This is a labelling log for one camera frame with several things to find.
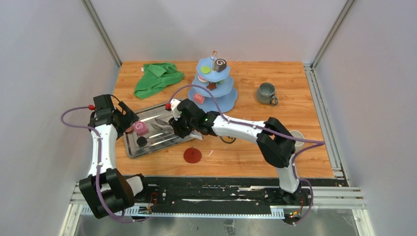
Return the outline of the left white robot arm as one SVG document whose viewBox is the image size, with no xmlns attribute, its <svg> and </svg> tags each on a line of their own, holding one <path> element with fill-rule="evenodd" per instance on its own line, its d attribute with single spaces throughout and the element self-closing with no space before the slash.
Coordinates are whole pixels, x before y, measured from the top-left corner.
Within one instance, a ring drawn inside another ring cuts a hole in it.
<svg viewBox="0 0 417 236">
<path fill-rule="evenodd" d="M 94 97 L 93 111 L 87 128 L 93 140 L 92 161 L 87 177 L 79 188 L 97 218 L 115 216 L 135 204 L 150 199 L 150 189 L 144 186 L 141 175 L 123 176 L 116 168 L 116 141 L 139 120 L 123 102 L 117 109 L 111 94 Z"/>
</svg>

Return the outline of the pink frosted donut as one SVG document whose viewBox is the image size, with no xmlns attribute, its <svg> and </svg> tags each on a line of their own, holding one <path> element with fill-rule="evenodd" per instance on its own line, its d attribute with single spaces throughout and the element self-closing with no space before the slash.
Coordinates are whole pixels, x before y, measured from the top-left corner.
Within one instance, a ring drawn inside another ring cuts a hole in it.
<svg viewBox="0 0 417 236">
<path fill-rule="evenodd" d="M 208 83 L 208 80 L 204 79 L 202 76 L 198 75 L 198 80 L 202 83 Z"/>
</svg>

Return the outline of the steel serving tongs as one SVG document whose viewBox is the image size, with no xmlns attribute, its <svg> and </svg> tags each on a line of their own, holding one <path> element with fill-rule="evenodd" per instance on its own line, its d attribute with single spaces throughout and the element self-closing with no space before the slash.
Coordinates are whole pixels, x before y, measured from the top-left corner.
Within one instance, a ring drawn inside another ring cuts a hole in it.
<svg viewBox="0 0 417 236">
<path fill-rule="evenodd" d="M 151 123 L 151 126 L 155 130 L 158 130 L 158 131 L 174 133 L 173 127 L 170 126 L 170 124 L 167 121 L 164 121 L 164 120 L 159 119 L 159 118 L 155 118 L 154 122 Z M 198 139 L 198 140 L 203 139 L 202 134 L 198 133 L 197 131 L 192 131 L 190 134 L 186 135 L 185 137 L 192 138 L 192 139 Z"/>
</svg>

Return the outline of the salmon swirl roll cake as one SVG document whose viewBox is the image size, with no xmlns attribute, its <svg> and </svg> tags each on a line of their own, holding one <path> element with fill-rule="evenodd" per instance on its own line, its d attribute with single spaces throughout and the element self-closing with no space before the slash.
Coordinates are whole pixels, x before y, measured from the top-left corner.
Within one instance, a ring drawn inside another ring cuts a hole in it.
<svg viewBox="0 0 417 236">
<path fill-rule="evenodd" d="M 199 93 L 195 93 L 193 95 L 193 101 L 197 104 L 204 104 L 205 102 L 205 97 Z"/>
</svg>

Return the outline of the black round cookie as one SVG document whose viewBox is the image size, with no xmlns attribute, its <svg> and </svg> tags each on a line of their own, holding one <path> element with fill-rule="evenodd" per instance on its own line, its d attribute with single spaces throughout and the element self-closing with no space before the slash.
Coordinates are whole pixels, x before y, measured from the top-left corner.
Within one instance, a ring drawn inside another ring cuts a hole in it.
<svg viewBox="0 0 417 236">
<path fill-rule="evenodd" d="M 146 137 L 141 136 L 141 137 L 137 138 L 136 143 L 139 147 L 143 148 L 147 145 L 148 141 L 147 141 Z"/>
</svg>

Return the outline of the dark chocolate swirl roll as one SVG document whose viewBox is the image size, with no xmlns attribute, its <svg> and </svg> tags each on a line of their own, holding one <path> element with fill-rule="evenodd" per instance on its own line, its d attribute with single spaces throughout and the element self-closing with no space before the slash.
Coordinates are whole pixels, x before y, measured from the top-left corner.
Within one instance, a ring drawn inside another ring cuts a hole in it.
<svg viewBox="0 0 417 236">
<path fill-rule="evenodd" d="M 222 72 L 227 68 L 227 61 L 224 59 L 215 59 L 213 61 L 213 71 Z"/>
</svg>

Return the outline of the steel rectangular tray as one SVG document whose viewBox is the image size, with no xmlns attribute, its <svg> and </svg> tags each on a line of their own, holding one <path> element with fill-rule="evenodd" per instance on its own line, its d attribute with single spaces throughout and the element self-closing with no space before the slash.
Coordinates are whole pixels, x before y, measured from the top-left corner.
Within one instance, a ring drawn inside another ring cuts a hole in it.
<svg viewBox="0 0 417 236">
<path fill-rule="evenodd" d="M 136 143 L 139 136 L 135 131 L 124 134 L 124 144 L 127 157 L 130 159 L 137 159 L 144 155 L 151 154 L 172 146 L 193 140 L 192 138 L 181 138 L 176 136 L 174 133 L 162 132 L 155 130 L 151 123 L 154 122 L 155 118 L 169 121 L 172 118 L 172 114 L 165 109 L 165 103 L 160 103 L 154 106 L 143 108 L 135 111 L 139 117 L 139 121 L 145 122 L 149 133 L 143 135 L 146 137 L 148 143 L 145 147 L 139 147 Z"/>
</svg>

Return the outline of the green macaron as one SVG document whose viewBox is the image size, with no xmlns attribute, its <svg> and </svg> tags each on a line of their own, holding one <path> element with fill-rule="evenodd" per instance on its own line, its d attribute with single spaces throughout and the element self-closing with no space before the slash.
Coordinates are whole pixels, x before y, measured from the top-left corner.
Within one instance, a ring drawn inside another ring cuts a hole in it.
<svg viewBox="0 0 417 236">
<path fill-rule="evenodd" d="M 209 66 L 202 66 L 201 69 L 200 69 L 200 71 L 203 74 L 209 74 L 211 72 L 211 68 Z"/>
</svg>

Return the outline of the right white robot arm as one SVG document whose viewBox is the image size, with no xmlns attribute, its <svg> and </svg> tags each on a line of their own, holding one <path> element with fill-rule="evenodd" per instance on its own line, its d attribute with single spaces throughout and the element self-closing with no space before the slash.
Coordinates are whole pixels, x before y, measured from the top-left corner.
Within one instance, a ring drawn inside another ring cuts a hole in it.
<svg viewBox="0 0 417 236">
<path fill-rule="evenodd" d="M 265 161 L 277 170 L 282 201 L 293 205 L 300 200 L 300 180 L 294 167 L 296 142 L 276 118 L 244 121 L 216 111 L 204 112 L 189 99 L 172 99 L 165 109 L 172 113 L 169 124 L 181 138 L 191 134 L 229 136 L 255 143 Z"/>
</svg>

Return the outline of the pink swirl roll cake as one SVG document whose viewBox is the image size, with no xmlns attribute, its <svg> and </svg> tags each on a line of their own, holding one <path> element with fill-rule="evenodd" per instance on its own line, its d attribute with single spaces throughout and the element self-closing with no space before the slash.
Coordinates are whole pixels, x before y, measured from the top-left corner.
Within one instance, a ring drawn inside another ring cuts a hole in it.
<svg viewBox="0 0 417 236">
<path fill-rule="evenodd" d="M 133 124 L 133 130 L 139 135 L 143 136 L 149 133 L 149 129 L 145 122 L 137 121 Z"/>
</svg>

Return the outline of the brown star cookie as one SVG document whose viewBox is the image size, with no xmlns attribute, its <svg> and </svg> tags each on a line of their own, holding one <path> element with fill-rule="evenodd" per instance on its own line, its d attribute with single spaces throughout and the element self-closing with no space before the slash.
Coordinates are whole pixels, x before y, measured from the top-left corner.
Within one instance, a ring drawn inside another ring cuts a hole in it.
<svg viewBox="0 0 417 236">
<path fill-rule="evenodd" d="M 206 88 L 209 90 L 214 90 L 217 88 L 217 83 L 209 82 Z"/>
</svg>

